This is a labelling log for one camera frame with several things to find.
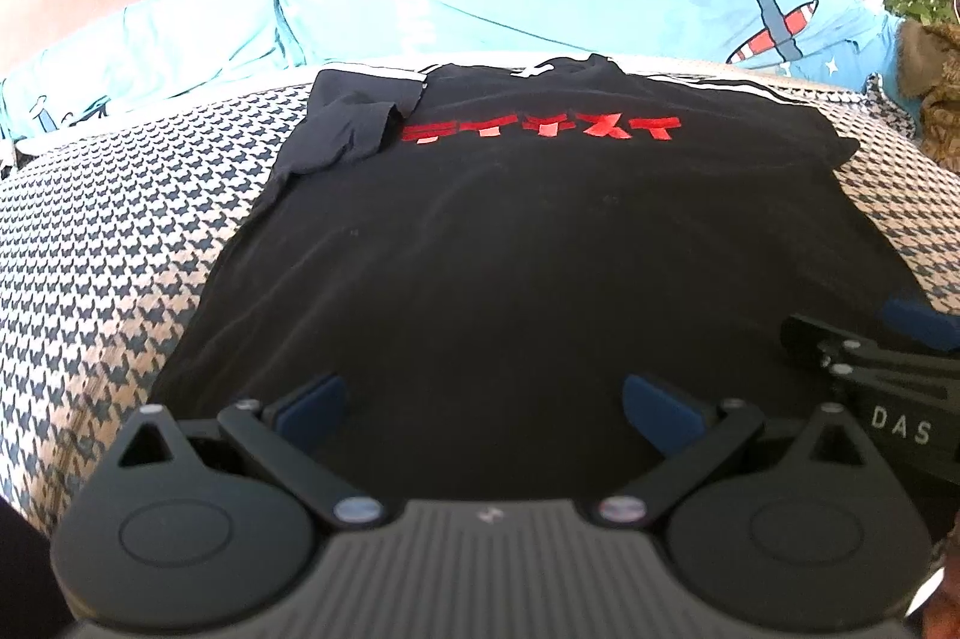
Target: black t-shirt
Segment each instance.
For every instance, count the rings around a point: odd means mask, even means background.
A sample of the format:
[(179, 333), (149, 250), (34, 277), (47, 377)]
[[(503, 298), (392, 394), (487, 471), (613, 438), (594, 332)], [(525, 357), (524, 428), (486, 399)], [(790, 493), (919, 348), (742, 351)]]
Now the black t-shirt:
[(320, 72), (152, 400), (207, 416), (335, 372), (316, 456), (381, 499), (598, 496), (659, 460), (627, 375), (807, 416), (829, 389), (781, 321), (886, 337), (882, 304), (923, 300), (817, 110), (549, 65)]

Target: red shape print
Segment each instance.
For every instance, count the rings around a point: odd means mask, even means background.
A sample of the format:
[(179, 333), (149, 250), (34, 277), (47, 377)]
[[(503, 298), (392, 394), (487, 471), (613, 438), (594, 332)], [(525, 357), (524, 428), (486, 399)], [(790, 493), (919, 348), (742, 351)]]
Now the red shape print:
[(438, 124), (411, 124), (403, 128), (400, 140), (415, 140), (417, 143), (433, 143), (443, 136), (452, 136), (457, 132), (455, 121)]
[(621, 130), (616, 126), (622, 113), (606, 113), (601, 116), (587, 116), (578, 113), (577, 118), (582, 121), (592, 123), (592, 127), (584, 130), (586, 134), (594, 137), (615, 137), (617, 140), (626, 140), (631, 137), (626, 130)]
[(657, 140), (673, 140), (667, 130), (675, 130), (682, 125), (675, 116), (665, 116), (661, 119), (631, 119), (630, 126), (635, 130), (649, 130)]
[(565, 113), (559, 116), (549, 116), (546, 119), (536, 119), (530, 116), (524, 123), (523, 129), (536, 130), (537, 134), (544, 137), (557, 137), (560, 130), (573, 130), (577, 125), (566, 118)]
[(490, 121), (465, 121), (460, 123), (460, 131), (472, 130), (479, 133), (480, 137), (497, 137), (500, 134), (501, 127), (515, 124), (517, 121), (520, 121), (517, 119), (517, 115), (501, 116)]

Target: metal screw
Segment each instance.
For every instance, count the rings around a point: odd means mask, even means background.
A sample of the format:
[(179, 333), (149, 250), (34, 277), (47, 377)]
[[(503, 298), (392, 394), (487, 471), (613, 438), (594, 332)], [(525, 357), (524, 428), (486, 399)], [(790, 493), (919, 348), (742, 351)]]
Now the metal screw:
[(253, 398), (244, 398), (242, 401), (237, 401), (234, 406), (237, 407), (237, 409), (240, 409), (242, 412), (260, 411), (260, 402)]
[(636, 523), (647, 516), (647, 505), (633, 496), (611, 496), (600, 502), (599, 511), (608, 523)]
[(344, 498), (333, 508), (333, 515), (341, 523), (358, 526), (379, 520), (383, 516), (383, 505), (370, 496)]

